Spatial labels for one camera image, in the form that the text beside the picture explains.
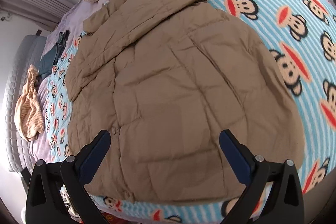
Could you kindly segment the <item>monkey print striped blanket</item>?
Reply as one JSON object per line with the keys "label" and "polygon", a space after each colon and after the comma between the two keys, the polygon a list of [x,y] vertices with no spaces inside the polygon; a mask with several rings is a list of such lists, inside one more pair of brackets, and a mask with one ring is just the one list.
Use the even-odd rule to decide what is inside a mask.
{"label": "monkey print striped blanket", "polygon": [[335,8],[328,0],[210,0],[248,23],[275,57],[303,122],[298,171],[314,219],[335,192]]}

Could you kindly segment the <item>dark teal folded jeans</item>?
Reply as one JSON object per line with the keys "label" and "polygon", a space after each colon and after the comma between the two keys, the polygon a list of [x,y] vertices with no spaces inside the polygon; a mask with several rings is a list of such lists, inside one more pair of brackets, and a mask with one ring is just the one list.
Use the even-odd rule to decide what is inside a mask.
{"label": "dark teal folded jeans", "polygon": [[55,45],[41,58],[38,65],[38,76],[39,81],[44,80],[52,73],[52,68],[58,63],[58,60],[62,56],[65,48],[70,31],[60,32],[58,41]]}

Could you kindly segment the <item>tan puffer jacket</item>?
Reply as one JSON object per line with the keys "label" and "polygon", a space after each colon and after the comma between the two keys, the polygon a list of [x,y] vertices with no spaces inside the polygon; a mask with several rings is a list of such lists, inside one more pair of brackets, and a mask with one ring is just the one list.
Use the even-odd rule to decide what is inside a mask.
{"label": "tan puffer jacket", "polygon": [[269,161],[302,165],[298,108],[239,18],[208,0],[110,0],[83,29],[65,76],[70,151],[111,135],[91,195],[169,205],[237,197],[224,129]]}

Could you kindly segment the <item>beige striped garment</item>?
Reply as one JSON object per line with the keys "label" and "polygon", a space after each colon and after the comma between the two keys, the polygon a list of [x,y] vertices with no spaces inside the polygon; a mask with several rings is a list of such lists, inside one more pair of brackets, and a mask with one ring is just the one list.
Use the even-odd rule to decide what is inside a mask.
{"label": "beige striped garment", "polygon": [[18,133],[26,141],[32,141],[38,134],[45,131],[45,120],[38,100],[35,87],[38,70],[30,65],[26,83],[22,87],[14,112],[14,124]]}

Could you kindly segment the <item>grey curtain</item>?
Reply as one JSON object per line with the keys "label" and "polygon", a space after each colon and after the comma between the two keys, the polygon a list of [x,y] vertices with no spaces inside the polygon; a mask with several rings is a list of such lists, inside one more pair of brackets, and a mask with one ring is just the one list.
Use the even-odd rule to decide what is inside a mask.
{"label": "grey curtain", "polygon": [[1,10],[29,19],[48,31],[54,30],[73,6],[67,0],[1,0]]}

